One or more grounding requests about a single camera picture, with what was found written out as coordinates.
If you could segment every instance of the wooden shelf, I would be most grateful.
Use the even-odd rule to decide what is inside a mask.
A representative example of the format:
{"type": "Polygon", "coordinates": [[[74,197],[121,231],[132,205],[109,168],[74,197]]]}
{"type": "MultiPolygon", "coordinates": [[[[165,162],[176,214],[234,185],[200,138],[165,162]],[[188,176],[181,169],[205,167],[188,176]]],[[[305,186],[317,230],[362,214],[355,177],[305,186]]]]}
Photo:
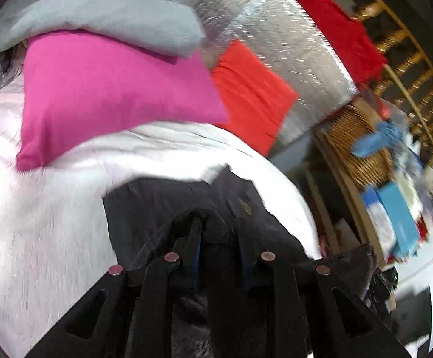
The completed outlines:
{"type": "Polygon", "coordinates": [[[378,264],[382,269],[386,265],[384,254],[356,184],[346,173],[344,166],[328,143],[323,132],[316,131],[315,143],[341,189],[344,201],[354,220],[354,225],[356,226],[361,243],[372,243],[374,245],[375,253],[379,260],[378,264]]]}
{"type": "Polygon", "coordinates": [[[309,165],[306,165],[303,170],[304,177],[306,178],[306,183],[310,192],[310,197],[313,200],[317,212],[313,211],[313,215],[317,214],[319,221],[322,224],[322,229],[327,236],[330,254],[339,254],[341,252],[341,247],[339,241],[337,240],[336,230],[329,217],[328,210],[324,204],[321,193],[319,192],[316,181],[314,180],[313,174],[309,169],[309,165]]]}

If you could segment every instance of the blue cloth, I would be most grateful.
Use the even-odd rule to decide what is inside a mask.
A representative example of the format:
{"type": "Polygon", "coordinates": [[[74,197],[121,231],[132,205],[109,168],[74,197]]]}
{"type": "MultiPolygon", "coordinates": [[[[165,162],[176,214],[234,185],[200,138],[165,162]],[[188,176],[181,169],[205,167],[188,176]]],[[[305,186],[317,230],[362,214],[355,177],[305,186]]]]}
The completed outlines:
{"type": "Polygon", "coordinates": [[[377,194],[397,237],[392,255],[397,258],[410,256],[416,249],[420,234],[399,187],[394,182],[389,182],[378,189],[377,194]]]}
{"type": "Polygon", "coordinates": [[[401,131],[393,123],[381,121],[376,125],[376,129],[376,132],[364,135],[352,145],[353,155],[365,158],[382,148],[394,146],[402,139],[401,131]]]}
{"type": "Polygon", "coordinates": [[[362,194],[361,198],[366,205],[366,207],[369,207],[372,203],[379,202],[379,197],[377,196],[377,193],[375,192],[374,187],[369,186],[362,194]]]}

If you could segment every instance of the red blanket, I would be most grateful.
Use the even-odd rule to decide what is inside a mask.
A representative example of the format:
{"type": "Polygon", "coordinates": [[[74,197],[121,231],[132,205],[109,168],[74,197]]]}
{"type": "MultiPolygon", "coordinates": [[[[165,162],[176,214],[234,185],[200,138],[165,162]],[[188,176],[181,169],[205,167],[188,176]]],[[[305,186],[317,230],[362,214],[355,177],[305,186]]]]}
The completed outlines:
{"type": "Polygon", "coordinates": [[[332,0],[296,0],[314,20],[356,84],[378,78],[387,59],[379,54],[365,28],[332,0]]]}
{"type": "Polygon", "coordinates": [[[212,70],[230,115],[217,126],[232,132],[266,156],[298,94],[238,40],[233,40],[212,70]]]}

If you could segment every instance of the white bedsheet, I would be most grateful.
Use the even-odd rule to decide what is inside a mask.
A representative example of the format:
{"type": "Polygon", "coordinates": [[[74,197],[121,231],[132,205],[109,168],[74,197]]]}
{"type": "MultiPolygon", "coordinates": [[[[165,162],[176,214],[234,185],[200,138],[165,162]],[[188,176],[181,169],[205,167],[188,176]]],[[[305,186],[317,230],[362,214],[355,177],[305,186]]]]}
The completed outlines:
{"type": "Polygon", "coordinates": [[[208,124],[157,122],[97,137],[45,170],[14,170],[22,78],[0,90],[0,345],[21,358],[116,263],[101,197],[141,176],[211,182],[225,164],[319,258],[309,209],[240,139],[208,124]]]}

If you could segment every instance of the orange pillow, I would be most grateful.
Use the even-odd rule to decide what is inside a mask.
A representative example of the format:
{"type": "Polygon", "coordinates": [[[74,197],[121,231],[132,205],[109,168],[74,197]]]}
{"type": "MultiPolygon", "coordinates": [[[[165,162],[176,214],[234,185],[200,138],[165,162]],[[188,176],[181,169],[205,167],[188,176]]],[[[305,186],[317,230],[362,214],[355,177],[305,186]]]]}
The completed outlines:
{"type": "Polygon", "coordinates": [[[298,94],[239,40],[233,40],[212,70],[230,116],[216,126],[268,155],[279,127],[298,94]]]}

